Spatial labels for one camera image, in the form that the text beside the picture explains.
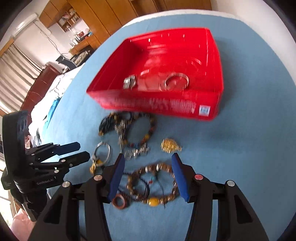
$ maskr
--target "silver bangle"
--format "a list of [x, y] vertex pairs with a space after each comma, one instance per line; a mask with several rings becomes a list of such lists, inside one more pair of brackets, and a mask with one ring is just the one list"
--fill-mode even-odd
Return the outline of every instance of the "silver bangle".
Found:
[[168, 88], [167, 81], [170, 78], [174, 77], [174, 76], [180, 76], [180, 77], [183, 77], [183, 78], [185, 78], [187, 80], [187, 84], [182, 88], [182, 90], [184, 90], [184, 89], [186, 89], [188, 87], [188, 85], [189, 85], [189, 78], [188, 78], [188, 76], [186, 74], [183, 74], [183, 73], [172, 73], [165, 80], [165, 88], [166, 89]]
[[[102, 161], [102, 162], [99, 163], [99, 164], [97, 164], [96, 161], [99, 160], [99, 157], [96, 156], [96, 152], [97, 152], [98, 148], [99, 148], [101, 145], [107, 146], [109, 152], [108, 152], [108, 155], [107, 155], [107, 157], [106, 157], [106, 160], [105, 160], [105, 161]], [[96, 164], [96, 167], [101, 167], [101, 166], [105, 165], [106, 162], [107, 162], [107, 161], [109, 160], [109, 158], [110, 158], [110, 153], [111, 153], [110, 145], [107, 144], [107, 143], [105, 143], [105, 142], [100, 142], [100, 143], [97, 145], [96, 149], [94, 150], [94, 154], [93, 154], [92, 157], [91, 157], [93, 163]]]

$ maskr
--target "light blue tablecloth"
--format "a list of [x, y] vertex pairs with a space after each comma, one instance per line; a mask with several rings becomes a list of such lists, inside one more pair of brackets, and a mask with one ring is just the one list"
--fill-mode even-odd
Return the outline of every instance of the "light blue tablecloth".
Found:
[[[211, 122], [158, 116], [156, 132], [149, 141], [151, 152], [126, 162], [126, 171], [169, 160], [170, 155], [161, 151], [160, 143], [165, 137], [173, 137], [183, 146], [182, 161], [197, 173], [214, 182], [231, 179], [237, 183], [270, 241], [274, 241], [296, 211], [296, 88], [273, 50], [241, 21], [191, 14], [163, 16], [121, 28], [77, 74], [57, 106], [45, 141], [78, 141], [81, 151], [92, 153], [101, 141], [97, 134], [100, 121], [109, 113], [86, 94], [96, 73], [125, 38], [177, 27], [207, 27], [215, 38], [225, 83], [220, 114]], [[146, 125], [137, 125], [141, 130], [134, 133], [135, 139], [141, 138], [147, 129]], [[104, 141], [112, 147], [113, 163], [119, 153], [116, 133], [106, 135]], [[91, 177], [90, 165], [89, 161], [71, 168], [65, 180], [74, 184], [87, 181]], [[165, 188], [171, 189], [171, 183]], [[122, 211], [108, 204], [104, 207], [113, 241], [180, 241], [185, 239], [193, 205], [178, 198], [165, 209], [141, 203], [133, 203]], [[211, 240], [215, 240], [217, 228], [216, 202], [213, 210]]]

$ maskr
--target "window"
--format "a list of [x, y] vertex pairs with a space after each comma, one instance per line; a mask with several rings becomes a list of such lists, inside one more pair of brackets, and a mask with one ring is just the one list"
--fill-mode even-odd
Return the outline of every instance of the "window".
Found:
[[0, 184], [0, 213], [2, 215], [2, 217], [4, 218], [4, 220], [6, 221], [7, 225], [10, 226], [12, 223], [12, 213], [11, 213], [11, 208], [10, 208], [10, 204], [11, 204], [11, 195], [9, 194], [8, 190], [4, 190], [2, 183]]

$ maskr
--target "jewelry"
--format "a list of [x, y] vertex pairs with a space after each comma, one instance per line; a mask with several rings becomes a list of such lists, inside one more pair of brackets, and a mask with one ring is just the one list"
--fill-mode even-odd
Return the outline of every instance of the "jewelry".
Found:
[[136, 85], [136, 76], [130, 75], [129, 77], [125, 78], [123, 81], [123, 89], [132, 89]]
[[115, 125], [120, 123], [120, 121], [124, 119], [126, 114], [130, 115], [129, 120], [131, 120], [132, 113], [128, 111], [112, 112], [104, 119], [102, 119], [99, 126], [99, 136], [103, 136], [104, 134], [114, 130]]
[[[122, 200], [122, 205], [118, 205], [117, 199], [120, 198]], [[127, 207], [127, 201], [125, 200], [125, 198], [123, 197], [123, 195], [121, 195], [120, 193], [117, 193], [115, 195], [115, 198], [112, 199], [112, 204], [114, 207], [118, 208], [118, 209], [124, 209]]]
[[[142, 174], [150, 172], [154, 176], [157, 176], [157, 173], [160, 170], [171, 174], [173, 178], [173, 189], [171, 194], [163, 195], [160, 198], [145, 197], [134, 188], [134, 184], [136, 183], [136, 180], [139, 179]], [[141, 167], [140, 169], [134, 171], [131, 175], [128, 176], [128, 182], [126, 184], [126, 188], [130, 191], [130, 195], [135, 196], [136, 200], [139, 200], [144, 204], [148, 204], [151, 207], [155, 207], [159, 204], [166, 204], [167, 202], [174, 200], [179, 195], [178, 184], [175, 180], [175, 175], [173, 174], [172, 166], [166, 163], [152, 164], [145, 167]]]
[[[138, 118], [141, 117], [149, 117], [150, 119], [150, 129], [148, 131], [148, 133], [144, 136], [144, 138], [138, 142], [138, 143], [130, 143], [127, 140], [127, 133], [128, 133], [128, 129], [130, 128], [130, 125], [136, 121]], [[155, 130], [155, 126], [156, 126], [156, 120], [155, 117], [149, 113], [143, 113], [140, 112], [138, 114], [134, 114], [132, 115], [131, 121], [126, 121], [126, 120], [122, 120], [118, 125], [115, 125], [115, 130], [119, 135], [118, 138], [118, 144], [120, 146], [121, 149], [123, 149], [124, 147], [130, 147], [130, 148], [135, 148], [135, 149], [140, 149], [143, 144], [145, 144], [150, 137], [152, 136], [154, 130]]]
[[164, 139], [160, 146], [162, 151], [167, 153], [182, 151], [182, 147], [180, 147], [175, 140], [169, 138]]
[[[106, 159], [105, 159], [104, 161], [102, 161], [99, 157], [96, 156], [96, 152], [97, 152], [97, 150], [99, 149], [99, 147], [100, 147], [101, 145], [104, 145], [104, 146], [107, 146], [107, 147], [108, 147], [108, 155], [107, 155], [107, 157], [106, 157]], [[89, 168], [89, 171], [90, 171], [90, 173], [91, 173], [92, 175], [94, 175], [94, 173], [95, 173], [97, 167], [101, 167], [101, 166], [103, 166], [103, 165], [105, 165], [105, 164], [107, 163], [107, 161], [108, 161], [109, 158], [110, 158], [110, 153], [111, 153], [111, 148], [110, 148], [110, 145], [109, 145], [109, 144], [107, 144], [107, 143], [105, 143], [105, 142], [100, 142], [100, 143], [97, 145], [97, 147], [96, 147], [96, 149], [95, 149], [93, 155], [91, 156], [91, 159], [92, 159], [93, 164], [92, 164], [91, 167]]]
[[166, 80], [165, 80], [165, 88], [166, 88], [166, 89], [168, 89], [167, 81], [168, 81], [170, 78], [174, 77], [174, 76], [180, 76], [180, 77], [183, 77], [183, 78], [185, 78], [185, 79], [187, 80], [187, 83], [186, 83], [186, 85], [182, 88], [182, 90], [184, 90], [184, 89], [186, 89], [186, 88], [188, 87], [188, 85], [189, 85], [189, 78], [188, 78], [188, 76], [187, 76], [186, 74], [183, 74], [183, 73], [172, 73], [172, 74], [170, 74], [170, 75], [166, 78]]
[[[133, 173], [123, 173], [123, 175], [127, 175], [128, 178], [133, 175]], [[147, 183], [144, 179], [139, 177], [139, 180], [142, 181], [145, 184], [145, 192], [144, 192], [144, 198], [147, 198], [150, 194], [150, 188], [149, 188], [149, 183]], [[112, 199], [112, 204], [114, 207], [118, 209], [124, 209], [125, 207], [129, 206], [130, 202], [140, 202], [142, 201], [141, 199], [135, 199], [132, 195], [126, 194], [124, 191], [118, 189], [118, 194], [115, 196], [115, 198]], [[122, 199], [123, 205], [118, 205], [118, 198]]]
[[146, 143], [144, 143], [140, 149], [135, 149], [133, 148], [132, 150], [127, 150], [125, 153], [124, 153], [124, 158], [128, 161], [130, 160], [132, 157], [134, 159], [136, 159], [138, 156], [142, 155], [142, 154], [146, 154], [147, 155], [147, 152], [150, 151], [150, 148], [147, 147]]

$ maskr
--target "wooden desk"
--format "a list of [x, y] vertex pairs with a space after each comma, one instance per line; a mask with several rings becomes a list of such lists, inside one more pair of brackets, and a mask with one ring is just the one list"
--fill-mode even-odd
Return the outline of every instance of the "wooden desk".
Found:
[[101, 43], [97, 40], [96, 36], [91, 35], [79, 42], [73, 48], [71, 48], [70, 53], [72, 55], [76, 55], [88, 45], [90, 45], [94, 50], [96, 50], [101, 45]]

